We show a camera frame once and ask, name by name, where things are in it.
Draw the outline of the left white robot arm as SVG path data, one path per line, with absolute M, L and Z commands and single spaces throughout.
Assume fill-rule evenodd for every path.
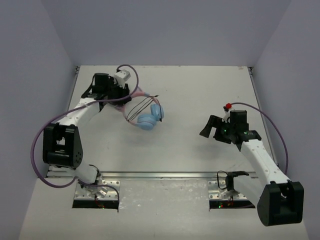
M 127 70 L 119 70 L 114 75 L 95 73 L 72 112 L 44 128 L 43 162 L 65 169 L 86 184 L 95 184 L 98 170 L 83 163 L 80 129 L 102 111 L 107 100 L 113 105 L 123 105 L 131 100 L 126 83 L 130 76 Z

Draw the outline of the pink blue cat-ear headphones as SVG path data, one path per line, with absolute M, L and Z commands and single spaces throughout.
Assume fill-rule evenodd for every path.
M 116 106 L 115 109 L 121 112 L 125 120 L 131 125 L 145 131 L 151 131 L 157 125 L 157 122 L 162 122 L 165 117 L 165 111 L 158 100 L 158 96 L 158 94 L 151 95 L 138 87 L 131 98 L 144 97 L 140 103 L 128 113 L 126 113 L 126 105 Z

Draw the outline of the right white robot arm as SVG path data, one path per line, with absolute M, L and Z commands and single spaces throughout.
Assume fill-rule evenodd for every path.
M 211 115 L 200 136 L 208 138 L 215 129 L 216 141 L 234 144 L 253 167 L 257 181 L 247 171 L 226 171 L 218 188 L 243 194 L 266 226 L 299 224 L 303 220 L 304 187 L 281 171 L 268 154 L 256 130 L 250 130 L 247 111 L 226 109 L 225 116 Z

